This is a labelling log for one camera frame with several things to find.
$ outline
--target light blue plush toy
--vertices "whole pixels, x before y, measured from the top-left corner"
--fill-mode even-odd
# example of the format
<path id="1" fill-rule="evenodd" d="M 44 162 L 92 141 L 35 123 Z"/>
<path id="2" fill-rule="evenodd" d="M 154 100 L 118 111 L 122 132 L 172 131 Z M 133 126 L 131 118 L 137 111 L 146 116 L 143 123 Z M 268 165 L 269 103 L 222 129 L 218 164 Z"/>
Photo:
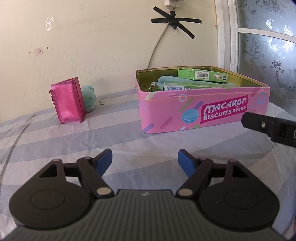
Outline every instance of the light blue plush toy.
<path id="1" fill-rule="evenodd" d="M 94 88 L 91 85 L 87 85 L 81 88 L 84 110 L 89 113 L 94 110 L 94 103 L 96 101 L 96 95 L 94 93 Z"/>

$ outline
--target blue macaron illustration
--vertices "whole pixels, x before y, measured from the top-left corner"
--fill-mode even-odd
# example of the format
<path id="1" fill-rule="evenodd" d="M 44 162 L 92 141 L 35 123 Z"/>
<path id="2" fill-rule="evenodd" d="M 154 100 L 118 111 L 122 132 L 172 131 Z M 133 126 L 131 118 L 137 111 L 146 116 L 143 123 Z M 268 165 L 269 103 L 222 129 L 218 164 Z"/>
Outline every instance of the blue macaron illustration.
<path id="1" fill-rule="evenodd" d="M 193 123 L 197 120 L 198 118 L 198 109 L 203 105 L 203 101 L 200 101 L 197 103 L 196 106 L 193 107 L 193 109 L 188 109 L 186 111 L 184 111 L 184 113 L 182 114 L 182 120 L 185 123 Z"/>

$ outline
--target small green carton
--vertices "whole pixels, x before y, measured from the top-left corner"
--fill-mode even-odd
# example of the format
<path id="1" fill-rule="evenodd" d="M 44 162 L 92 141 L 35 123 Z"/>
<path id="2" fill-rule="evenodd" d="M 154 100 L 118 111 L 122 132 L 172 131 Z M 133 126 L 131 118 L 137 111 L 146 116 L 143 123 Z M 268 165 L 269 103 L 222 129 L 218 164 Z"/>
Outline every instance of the small green carton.
<path id="1" fill-rule="evenodd" d="M 226 84 L 220 84 L 220 83 L 192 84 L 192 83 L 165 82 L 163 86 L 164 91 L 193 90 L 193 89 L 205 89 L 205 88 L 226 88 Z"/>
<path id="2" fill-rule="evenodd" d="M 201 69 L 178 69 L 178 77 L 188 80 L 206 80 L 219 83 L 228 82 L 228 74 Z"/>

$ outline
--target pink pouch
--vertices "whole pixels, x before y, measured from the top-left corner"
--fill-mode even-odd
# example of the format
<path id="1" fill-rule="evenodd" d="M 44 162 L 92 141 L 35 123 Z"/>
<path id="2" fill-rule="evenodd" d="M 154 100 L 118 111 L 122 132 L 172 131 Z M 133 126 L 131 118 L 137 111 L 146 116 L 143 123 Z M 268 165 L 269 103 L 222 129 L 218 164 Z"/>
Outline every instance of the pink pouch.
<path id="1" fill-rule="evenodd" d="M 85 111 L 78 77 L 51 85 L 49 91 L 61 123 L 83 122 Z"/>

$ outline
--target plush toy ear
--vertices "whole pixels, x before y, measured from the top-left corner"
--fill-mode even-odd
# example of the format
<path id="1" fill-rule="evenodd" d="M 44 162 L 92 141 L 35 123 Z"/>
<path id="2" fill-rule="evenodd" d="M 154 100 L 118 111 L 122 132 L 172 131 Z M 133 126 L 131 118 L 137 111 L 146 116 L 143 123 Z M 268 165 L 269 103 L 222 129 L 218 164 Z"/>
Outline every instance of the plush toy ear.
<path id="1" fill-rule="evenodd" d="M 87 88 L 90 88 L 94 92 L 94 88 L 91 85 L 87 85 Z"/>

